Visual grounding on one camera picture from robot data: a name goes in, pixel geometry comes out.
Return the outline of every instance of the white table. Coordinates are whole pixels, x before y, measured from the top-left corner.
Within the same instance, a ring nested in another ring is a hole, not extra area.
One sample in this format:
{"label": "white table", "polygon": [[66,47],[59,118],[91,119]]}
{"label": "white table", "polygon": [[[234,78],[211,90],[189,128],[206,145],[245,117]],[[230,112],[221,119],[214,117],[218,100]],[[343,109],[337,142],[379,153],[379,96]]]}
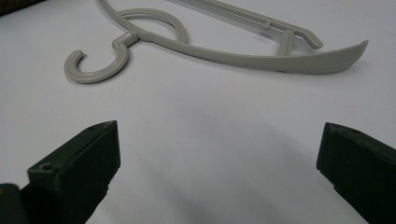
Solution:
{"label": "white table", "polygon": [[[121,168],[89,223],[365,223],[316,169],[325,122],[396,147],[396,2],[228,0],[303,26],[320,51],[370,40],[362,58],[335,75],[267,72],[212,63],[138,42],[115,77],[81,85],[83,71],[114,60],[123,30],[93,0],[50,0],[0,18],[0,183],[21,188],[26,170],[83,129],[117,120]],[[190,43],[274,55],[266,38],[172,1],[110,1],[179,18]],[[160,22],[136,20],[173,37]]]}

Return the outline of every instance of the gray plastic hanger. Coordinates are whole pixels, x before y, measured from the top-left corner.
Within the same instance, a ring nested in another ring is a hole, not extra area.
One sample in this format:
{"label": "gray plastic hanger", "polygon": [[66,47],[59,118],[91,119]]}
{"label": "gray plastic hanger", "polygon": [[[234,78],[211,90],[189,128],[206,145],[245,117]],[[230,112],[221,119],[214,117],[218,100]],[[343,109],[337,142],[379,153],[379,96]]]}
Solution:
{"label": "gray plastic hanger", "polygon": [[[277,29],[283,31],[280,49],[277,56],[255,56],[223,52],[213,49],[204,49],[187,44],[186,29],[183,24],[169,13],[149,8],[134,8],[123,11],[114,10],[107,0],[98,0],[111,18],[128,30],[127,33],[113,41],[113,49],[117,52],[115,61],[108,67],[90,73],[78,70],[78,62],[82,58],[81,50],[74,51],[64,64],[66,75],[79,83],[98,82],[118,73],[128,61],[128,47],[138,40],[155,43],[167,49],[184,53],[216,63],[226,63],[235,66],[243,66],[255,69],[292,72],[301,74],[333,74],[347,70],[354,64],[365,51],[368,41],[345,49],[306,54],[290,55],[291,43],[294,36],[304,39],[311,48],[320,49],[322,42],[309,30],[283,21],[278,21],[263,15],[234,7],[219,1],[190,0],[191,3],[200,7],[210,7],[216,11],[229,14],[230,18],[236,16],[245,20],[257,22],[263,29]],[[156,35],[145,31],[125,19],[133,15],[164,21],[172,25],[177,32],[177,40]]]}

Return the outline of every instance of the white surface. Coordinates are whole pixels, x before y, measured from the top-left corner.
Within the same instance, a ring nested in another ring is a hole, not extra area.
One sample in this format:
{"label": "white surface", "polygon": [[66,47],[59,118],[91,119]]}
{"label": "white surface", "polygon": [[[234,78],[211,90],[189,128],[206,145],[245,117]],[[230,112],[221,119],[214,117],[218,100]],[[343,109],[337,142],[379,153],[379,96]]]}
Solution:
{"label": "white surface", "polygon": [[[270,55],[255,35],[176,1],[110,1],[178,17],[190,43]],[[369,39],[344,73],[284,74],[194,59],[152,44],[130,47],[115,77],[79,85],[64,75],[75,49],[83,71],[114,59],[123,30],[93,0],[51,0],[0,18],[0,183],[83,129],[119,122],[122,165],[89,223],[365,223],[316,169],[324,123],[396,147],[396,2],[228,0],[310,29],[322,50]],[[144,27],[174,36],[160,23]]]}

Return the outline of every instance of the hanger hook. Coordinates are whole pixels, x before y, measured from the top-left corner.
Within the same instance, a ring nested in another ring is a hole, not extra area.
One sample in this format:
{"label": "hanger hook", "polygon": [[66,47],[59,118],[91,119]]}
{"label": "hanger hook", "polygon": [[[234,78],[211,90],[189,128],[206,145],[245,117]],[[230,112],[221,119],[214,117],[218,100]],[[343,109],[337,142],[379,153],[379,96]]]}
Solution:
{"label": "hanger hook", "polygon": [[81,50],[76,50],[69,55],[64,63],[66,75],[78,83],[93,83],[105,80],[117,74],[128,62],[128,47],[137,41],[136,34],[127,32],[113,41],[113,49],[117,52],[114,62],[106,68],[96,72],[84,73],[78,69],[78,62],[83,57]]}

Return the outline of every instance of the clothes hanger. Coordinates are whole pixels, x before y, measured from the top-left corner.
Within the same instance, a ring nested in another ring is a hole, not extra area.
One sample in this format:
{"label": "clothes hanger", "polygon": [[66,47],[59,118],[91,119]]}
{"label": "clothes hanger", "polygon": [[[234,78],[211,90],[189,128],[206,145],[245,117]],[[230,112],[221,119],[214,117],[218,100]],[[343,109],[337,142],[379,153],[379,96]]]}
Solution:
{"label": "clothes hanger", "polygon": [[[323,47],[323,44],[314,33],[293,24],[265,17],[258,13],[219,1],[189,0],[188,2],[191,4],[195,4],[204,9],[211,8],[217,12],[222,12],[222,14],[225,13],[229,15],[227,17],[231,19],[236,16],[244,20],[259,23],[263,29],[277,29],[283,32],[277,56],[244,55],[204,49],[187,43],[186,29],[176,17],[169,13],[150,8],[134,8],[116,11],[107,0],[98,1],[110,17],[124,27],[127,32],[113,41],[113,49],[117,52],[115,61],[108,67],[99,71],[90,73],[81,72],[78,69],[78,62],[83,57],[83,52],[81,50],[76,50],[70,54],[64,64],[64,71],[70,79],[79,83],[98,82],[117,74],[128,61],[128,47],[139,40],[151,42],[167,49],[216,63],[313,75],[333,74],[347,70],[361,57],[368,45],[368,41],[366,40],[359,45],[344,49],[305,55],[290,55],[292,40],[295,36],[305,40],[312,49],[320,49]],[[177,32],[177,40],[148,32],[126,20],[127,17],[136,15],[143,15],[148,18],[169,23]]]}

